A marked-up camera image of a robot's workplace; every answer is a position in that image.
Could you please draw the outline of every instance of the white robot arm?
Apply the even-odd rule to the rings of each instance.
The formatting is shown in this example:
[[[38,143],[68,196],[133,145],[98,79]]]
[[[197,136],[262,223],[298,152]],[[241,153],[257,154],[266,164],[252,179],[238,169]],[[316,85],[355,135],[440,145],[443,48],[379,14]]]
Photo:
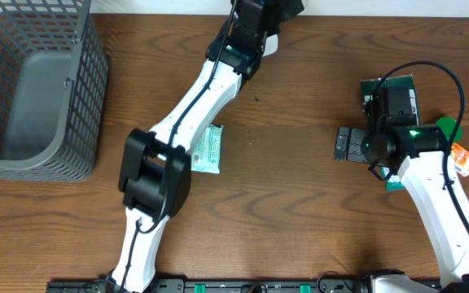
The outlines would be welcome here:
[[[143,292],[151,283],[165,224],[189,194],[190,154],[217,113],[256,73],[261,58],[278,49],[279,23],[303,10],[301,0],[291,2],[281,7],[280,2],[234,1],[230,20],[182,101],[148,133],[136,129],[128,137],[119,181],[127,226],[109,291]],[[164,168],[149,160],[156,156],[165,160]]]
[[[441,276],[441,286],[462,282],[469,275],[469,235],[464,228],[449,193],[443,189],[443,151],[430,151],[419,154],[418,158],[407,157],[399,169],[399,177],[415,202],[423,219]],[[469,201],[466,197],[453,159],[448,158],[449,176],[461,209],[469,222]],[[372,282],[374,293],[421,293],[438,292],[428,286],[414,282],[405,275],[379,276]]]
[[[394,72],[420,64],[447,72],[458,87],[461,111],[449,139],[437,125],[419,125],[408,86],[382,86]],[[335,159],[368,163],[369,170],[379,180],[387,181],[392,174],[398,175],[423,219],[436,253],[444,291],[469,292],[463,288],[469,286],[469,201],[450,155],[464,113],[462,86],[448,68],[431,61],[418,61],[388,73],[378,82],[372,97],[365,103],[368,130],[340,128]],[[381,177],[375,171],[376,166],[389,167],[391,172]],[[368,278],[368,290],[373,293],[437,292],[398,272],[372,273]]]

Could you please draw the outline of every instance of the black cable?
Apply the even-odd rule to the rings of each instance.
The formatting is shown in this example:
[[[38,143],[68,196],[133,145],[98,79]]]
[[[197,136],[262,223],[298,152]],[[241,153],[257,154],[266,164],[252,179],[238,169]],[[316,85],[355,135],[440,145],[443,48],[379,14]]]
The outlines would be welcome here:
[[[455,85],[457,86],[458,91],[459,91],[459,98],[460,98],[460,102],[461,102],[461,107],[460,107],[460,110],[459,110],[459,116],[457,118],[457,123],[454,126],[454,130],[452,131],[452,133],[449,137],[448,144],[446,145],[446,148],[445,148],[445,157],[443,159],[443,177],[445,178],[445,186],[448,189],[449,196],[452,199],[452,202],[454,203],[455,209],[457,210],[457,214],[459,215],[459,218],[461,218],[461,222],[464,225],[464,228],[466,229],[466,231],[469,235],[468,220],[467,220],[466,216],[464,215],[464,212],[461,209],[461,205],[457,201],[457,196],[455,195],[454,188],[452,187],[453,182],[449,179],[449,174],[448,174],[448,158],[449,158],[450,153],[452,151],[452,145],[454,144],[454,139],[455,139],[455,136],[457,135],[457,132],[459,130],[459,126],[461,124],[462,117],[464,116],[464,108],[466,106],[466,102],[465,102],[465,98],[464,98],[464,90],[462,89],[461,81],[459,81],[459,79],[457,78],[455,73],[453,73],[451,70],[449,70],[444,65],[441,65],[439,63],[435,63],[435,62],[432,62],[432,61],[415,61],[415,62],[410,62],[410,63],[407,63],[407,64],[403,64],[403,65],[401,65],[397,68],[394,68],[391,72],[387,73],[387,75],[385,75],[383,78],[381,78],[381,80],[379,81],[379,84],[375,87],[375,89],[372,93],[377,94],[379,92],[379,87],[381,87],[381,85],[393,73],[395,73],[395,72],[397,72],[397,71],[399,71],[403,68],[407,68],[407,67],[414,66],[414,65],[430,65],[430,66],[437,67],[437,68],[443,70],[444,72],[448,73],[448,75],[450,77],[452,77],[452,79],[454,80]]]
[[[338,273],[336,271],[326,271],[325,273],[322,273],[322,275],[319,276],[318,280],[316,281],[316,288],[318,289],[318,291],[320,293],[325,293],[325,291],[322,290],[322,288],[321,288],[321,284],[322,284],[322,280],[324,279],[324,277],[329,273],[332,273],[332,274],[335,274],[335,275],[338,275],[338,276],[340,275],[340,273]],[[345,281],[344,279],[341,279],[341,282],[343,282],[343,284],[347,287],[347,289],[349,291],[354,292],[353,288],[348,285],[347,281]]]
[[[137,235],[138,235],[138,232],[140,231],[139,229],[140,221],[141,220],[138,219],[135,222],[135,232],[134,232],[134,236],[131,239],[131,245],[129,246],[128,263],[126,264],[126,269],[124,271],[124,275],[122,276],[122,282],[121,282],[121,292],[123,293],[125,292],[126,277],[128,277],[129,268],[131,267],[131,259],[134,255],[133,252],[134,252],[135,240],[137,240]]]

